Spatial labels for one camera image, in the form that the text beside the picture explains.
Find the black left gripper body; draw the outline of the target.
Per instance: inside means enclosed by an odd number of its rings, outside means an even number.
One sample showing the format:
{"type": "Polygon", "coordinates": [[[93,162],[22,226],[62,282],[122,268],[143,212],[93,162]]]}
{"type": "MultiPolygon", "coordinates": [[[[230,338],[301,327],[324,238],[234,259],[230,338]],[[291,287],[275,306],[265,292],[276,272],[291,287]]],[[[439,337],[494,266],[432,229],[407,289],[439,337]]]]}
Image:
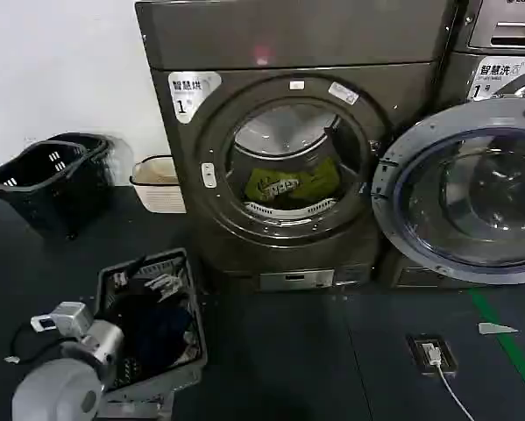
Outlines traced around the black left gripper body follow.
{"type": "Polygon", "coordinates": [[[153,291],[141,281],[129,282],[110,292],[110,300],[103,296],[103,305],[96,310],[95,316],[117,327],[135,325],[153,307],[153,291]]]}

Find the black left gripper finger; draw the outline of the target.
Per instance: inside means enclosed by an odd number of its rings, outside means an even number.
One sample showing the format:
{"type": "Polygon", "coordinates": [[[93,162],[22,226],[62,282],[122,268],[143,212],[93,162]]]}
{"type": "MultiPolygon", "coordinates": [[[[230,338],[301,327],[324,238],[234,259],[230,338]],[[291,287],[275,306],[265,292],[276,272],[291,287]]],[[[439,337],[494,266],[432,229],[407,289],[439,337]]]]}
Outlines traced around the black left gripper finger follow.
{"type": "Polygon", "coordinates": [[[163,301],[166,301],[169,298],[178,296],[183,292],[182,287],[175,287],[175,286],[165,286],[160,289],[153,289],[153,299],[155,303],[162,303],[163,301]]]}
{"type": "Polygon", "coordinates": [[[180,277],[176,275],[162,274],[146,282],[145,287],[151,290],[178,290],[180,288],[180,277]]]}

